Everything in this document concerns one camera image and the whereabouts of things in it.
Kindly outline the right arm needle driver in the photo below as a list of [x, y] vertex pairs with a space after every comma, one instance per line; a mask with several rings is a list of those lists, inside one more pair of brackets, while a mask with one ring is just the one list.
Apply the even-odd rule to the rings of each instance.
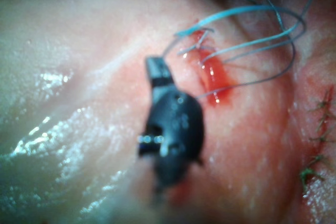
[[138, 156], [154, 158], [156, 190], [178, 184], [192, 163], [201, 163], [204, 143], [203, 110], [191, 95], [174, 85], [153, 89]]

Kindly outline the right arm needle driver jaw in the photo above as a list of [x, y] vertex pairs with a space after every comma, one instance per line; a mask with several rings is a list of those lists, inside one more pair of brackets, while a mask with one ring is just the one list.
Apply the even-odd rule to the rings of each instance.
[[145, 66], [152, 89], [175, 89], [172, 73], [163, 57], [149, 56], [145, 59]]

